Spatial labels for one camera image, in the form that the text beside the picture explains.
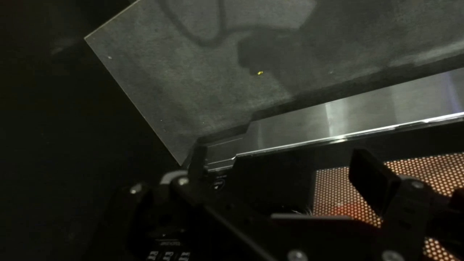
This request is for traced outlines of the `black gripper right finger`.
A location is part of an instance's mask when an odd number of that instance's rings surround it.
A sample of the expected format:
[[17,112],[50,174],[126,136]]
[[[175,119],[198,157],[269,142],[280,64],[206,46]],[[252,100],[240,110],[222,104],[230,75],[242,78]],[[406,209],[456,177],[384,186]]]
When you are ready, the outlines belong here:
[[425,261],[427,238],[458,260],[464,258],[464,193],[442,196],[427,183],[396,174],[365,149],[354,149],[349,183],[383,219],[380,258]]

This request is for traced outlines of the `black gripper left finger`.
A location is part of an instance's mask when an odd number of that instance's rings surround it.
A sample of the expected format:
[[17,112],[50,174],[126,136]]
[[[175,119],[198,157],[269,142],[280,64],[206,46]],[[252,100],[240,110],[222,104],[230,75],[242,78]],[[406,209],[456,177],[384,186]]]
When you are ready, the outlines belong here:
[[204,177],[206,148],[166,184],[135,184],[123,212],[122,242],[133,261],[271,261],[267,217]]

